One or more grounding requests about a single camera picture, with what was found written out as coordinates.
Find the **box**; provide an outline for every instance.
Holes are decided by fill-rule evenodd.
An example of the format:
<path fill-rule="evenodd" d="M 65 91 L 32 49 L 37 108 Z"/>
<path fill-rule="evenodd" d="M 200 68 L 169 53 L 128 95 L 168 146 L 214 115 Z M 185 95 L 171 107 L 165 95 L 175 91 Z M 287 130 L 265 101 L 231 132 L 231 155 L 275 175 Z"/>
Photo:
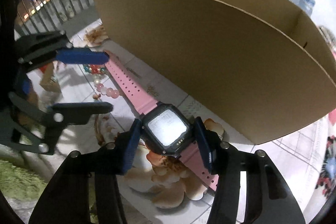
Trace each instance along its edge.
<path fill-rule="evenodd" d="M 255 144 L 336 108 L 336 64 L 289 0 L 94 0 L 108 36 Z"/>

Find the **white tiled floor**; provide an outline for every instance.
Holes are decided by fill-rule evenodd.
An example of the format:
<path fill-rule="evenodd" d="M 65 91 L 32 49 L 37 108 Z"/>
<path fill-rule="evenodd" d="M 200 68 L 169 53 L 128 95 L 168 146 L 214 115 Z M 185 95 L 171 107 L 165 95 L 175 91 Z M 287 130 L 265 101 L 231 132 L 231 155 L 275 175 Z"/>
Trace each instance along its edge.
<path fill-rule="evenodd" d="M 90 27 L 101 24 L 95 22 Z M 81 37 L 83 31 L 79 35 L 75 35 L 72 39 L 74 44 L 81 45 Z M 127 50 L 123 49 L 112 41 L 104 43 L 99 50 L 109 49 L 120 58 L 121 62 L 134 74 L 139 83 L 148 89 L 149 86 L 154 88 L 157 99 L 165 103 L 172 103 L 177 106 L 186 116 L 201 116 L 203 120 L 212 118 L 215 122 L 223 125 L 226 135 L 224 140 L 233 144 L 238 150 L 254 153 L 258 149 L 265 150 L 281 174 L 287 181 L 293 195 L 303 210 L 307 205 L 310 196 L 315 187 L 319 170 L 323 161 L 325 152 L 325 140 L 327 137 L 328 126 L 326 119 L 321 119 L 312 125 L 299 130 L 298 132 L 287 135 L 273 142 L 254 146 L 243 135 L 239 134 L 234 128 L 221 120 L 217 115 L 209 111 L 202 104 L 197 102 L 187 93 L 182 91 L 168 79 L 157 73 L 147 64 L 134 57 Z M 82 65 L 61 65 L 57 73 L 57 77 L 62 89 L 61 102 L 92 102 L 95 87 L 93 85 L 92 75 L 84 72 Z M 104 77 L 102 83 L 106 87 L 116 89 L 114 82 L 107 76 Z M 111 112 L 111 127 L 113 128 L 111 135 L 106 135 L 107 140 L 113 138 L 116 132 L 129 130 L 135 118 L 132 108 L 128 105 L 127 100 L 122 96 L 117 99 L 102 96 L 103 101 L 110 102 L 114 105 Z M 43 159 L 49 161 L 51 170 L 57 168 L 59 162 L 72 150 L 79 150 L 82 153 L 88 153 L 98 150 L 95 134 L 93 131 L 93 119 L 85 126 L 72 126 L 63 131 L 58 143 L 59 154 L 54 156 L 46 156 Z M 173 210 L 160 210 L 155 208 L 149 197 L 139 194 L 131 190 L 123 183 L 123 179 L 119 178 L 119 187 L 121 194 L 144 216 L 154 223 L 206 223 L 209 217 L 211 205 L 213 203 L 213 193 L 208 193 L 202 200 L 183 202 L 182 206 Z M 244 197 L 246 196 L 246 183 L 241 182 L 241 204 L 238 211 L 237 220 L 244 220 Z"/>

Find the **light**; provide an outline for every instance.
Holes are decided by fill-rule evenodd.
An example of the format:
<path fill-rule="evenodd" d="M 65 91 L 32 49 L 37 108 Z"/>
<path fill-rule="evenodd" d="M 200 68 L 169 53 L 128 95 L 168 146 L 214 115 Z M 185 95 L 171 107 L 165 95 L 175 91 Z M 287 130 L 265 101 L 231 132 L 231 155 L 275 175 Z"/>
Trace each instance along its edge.
<path fill-rule="evenodd" d="M 148 123 L 148 128 L 164 146 L 171 145 L 186 130 L 183 121 L 170 109 L 165 110 Z"/>

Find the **watch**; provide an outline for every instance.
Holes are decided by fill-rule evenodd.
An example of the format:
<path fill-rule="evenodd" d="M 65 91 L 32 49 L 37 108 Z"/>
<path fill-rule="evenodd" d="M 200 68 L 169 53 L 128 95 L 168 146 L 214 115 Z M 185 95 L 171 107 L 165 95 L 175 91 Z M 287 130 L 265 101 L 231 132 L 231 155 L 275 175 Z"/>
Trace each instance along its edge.
<path fill-rule="evenodd" d="M 142 120 L 146 144 L 154 153 L 179 156 L 180 161 L 213 190 L 217 188 L 218 175 L 204 168 L 197 143 L 192 136 L 192 125 L 173 105 L 157 101 L 129 74 L 116 55 L 109 52 L 105 64 L 113 79 L 130 100 Z"/>

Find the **colorful beads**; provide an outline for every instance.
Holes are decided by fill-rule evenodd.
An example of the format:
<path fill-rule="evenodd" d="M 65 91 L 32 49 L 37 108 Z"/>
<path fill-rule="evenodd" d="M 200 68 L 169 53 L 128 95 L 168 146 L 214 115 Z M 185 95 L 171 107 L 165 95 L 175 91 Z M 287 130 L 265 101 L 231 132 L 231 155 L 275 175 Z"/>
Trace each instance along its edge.
<path fill-rule="evenodd" d="M 106 95 L 108 97 L 112 97 L 113 99 L 116 99 L 119 97 L 119 91 L 114 90 L 112 88 L 107 88 L 103 84 L 96 85 L 97 91 L 100 92 L 102 95 Z"/>
<path fill-rule="evenodd" d="M 89 64 L 84 64 L 83 65 L 84 71 L 87 73 L 91 74 L 99 74 L 103 75 L 107 72 L 107 69 L 102 66 L 102 65 L 89 65 Z"/>

